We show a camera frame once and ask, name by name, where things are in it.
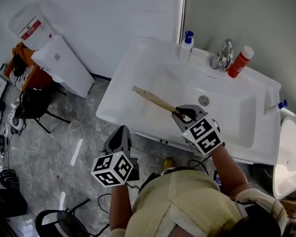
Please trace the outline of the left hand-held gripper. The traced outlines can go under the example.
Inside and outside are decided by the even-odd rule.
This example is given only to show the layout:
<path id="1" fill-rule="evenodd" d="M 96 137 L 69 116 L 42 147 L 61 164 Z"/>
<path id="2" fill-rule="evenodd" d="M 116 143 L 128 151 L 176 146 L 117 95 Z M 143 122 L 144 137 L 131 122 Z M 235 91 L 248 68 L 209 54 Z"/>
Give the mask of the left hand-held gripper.
<path id="1" fill-rule="evenodd" d="M 127 145 L 124 145 L 123 134 L 126 131 Z M 120 126 L 105 143 L 102 155 L 95 158 L 91 175 L 103 186 L 114 187 L 126 184 L 128 181 L 140 179 L 137 158 L 130 157 L 131 135 L 127 126 Z"/>

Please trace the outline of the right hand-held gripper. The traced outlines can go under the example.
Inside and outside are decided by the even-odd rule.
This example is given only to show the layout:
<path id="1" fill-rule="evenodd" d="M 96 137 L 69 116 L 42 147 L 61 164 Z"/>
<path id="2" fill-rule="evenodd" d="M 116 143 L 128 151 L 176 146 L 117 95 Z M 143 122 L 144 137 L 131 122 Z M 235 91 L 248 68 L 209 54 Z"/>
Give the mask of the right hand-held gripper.
<path id="1" fill-rule="evenodd" d="M 176 110 L 190 118 L 190 121 L 186 121 L 172 112 L 172 118 L 180 128 L 183 139 L 201 155 L 206 156 L 224 144 L 216 122 L 200 106 L 181 105 Z"/>

